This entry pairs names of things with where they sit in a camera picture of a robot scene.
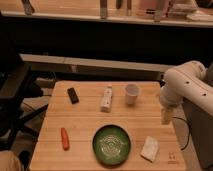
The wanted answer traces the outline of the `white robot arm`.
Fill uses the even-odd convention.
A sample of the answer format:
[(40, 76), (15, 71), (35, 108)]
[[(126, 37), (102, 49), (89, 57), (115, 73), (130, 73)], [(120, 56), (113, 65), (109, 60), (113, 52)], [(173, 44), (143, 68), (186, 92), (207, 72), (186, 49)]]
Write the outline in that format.
[(207, 69), (199, 61), (189, 61), (169, 68), (164, 73), (165, 85), (159, 93), (163, 109), (161, 123), (167, 125), (172, 120), (173, 110), (184, 98), (199, 106), (208, 114), (213, 114), (213, 87), (203, 82)]

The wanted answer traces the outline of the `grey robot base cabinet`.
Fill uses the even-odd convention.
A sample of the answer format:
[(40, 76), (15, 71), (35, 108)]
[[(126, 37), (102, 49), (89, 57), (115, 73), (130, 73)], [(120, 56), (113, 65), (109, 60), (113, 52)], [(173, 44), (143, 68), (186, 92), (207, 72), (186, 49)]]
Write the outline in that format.
[[(213, 62), (207, 68), (203, 82), (210, 87), (209, 104), (213, 107)], [(203, 171), (213, 171), (213, 114), (209, 114), (191, 100), (185, 98), (183, 110), (190, 125), (193, 144)]]

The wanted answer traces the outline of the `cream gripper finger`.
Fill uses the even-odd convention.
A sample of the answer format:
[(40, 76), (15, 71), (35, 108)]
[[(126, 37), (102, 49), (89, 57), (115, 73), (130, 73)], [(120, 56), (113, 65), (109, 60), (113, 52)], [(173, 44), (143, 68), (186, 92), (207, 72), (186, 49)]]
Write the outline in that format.
[(172, 108), (163, 108), (161, 110), (161, 123), (163, 125), (168, 125), (173, 116), (173, 109)]

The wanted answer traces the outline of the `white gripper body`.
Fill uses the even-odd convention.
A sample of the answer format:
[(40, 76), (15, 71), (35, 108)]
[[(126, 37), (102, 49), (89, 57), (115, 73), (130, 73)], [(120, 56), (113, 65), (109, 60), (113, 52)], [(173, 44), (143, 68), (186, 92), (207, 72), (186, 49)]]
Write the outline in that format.
[(168, 86), (163, 86), (159, 94), (159, 102), (165, 108), (176, 108), (182, 103), (183, 97)]

